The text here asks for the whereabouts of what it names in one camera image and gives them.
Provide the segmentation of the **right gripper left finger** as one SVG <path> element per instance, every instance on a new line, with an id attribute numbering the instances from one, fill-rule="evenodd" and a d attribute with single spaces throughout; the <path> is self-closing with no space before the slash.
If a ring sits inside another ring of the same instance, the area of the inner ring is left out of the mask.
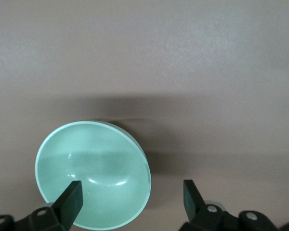
<path id="1" fill-rule="evenodd" d="M 0 215 L 0 231 L 68 231 L 82 206 L 82 183 L 72 181 L 51 206 L 40 207 L 18 221 Z"/>

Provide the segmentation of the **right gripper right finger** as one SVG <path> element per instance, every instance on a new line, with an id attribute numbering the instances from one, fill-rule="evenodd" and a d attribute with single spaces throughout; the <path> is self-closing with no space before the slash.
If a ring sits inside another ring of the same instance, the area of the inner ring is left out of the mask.
<path id="1" fill-rule="evenodd" d="M 214 204 L 207 204 L 193 180 L 184 180 L 184 208 L 188 222 L 182 231 L 277 231 L 279 230 L 264 214 L 245 210 L 238 217 Z"/>

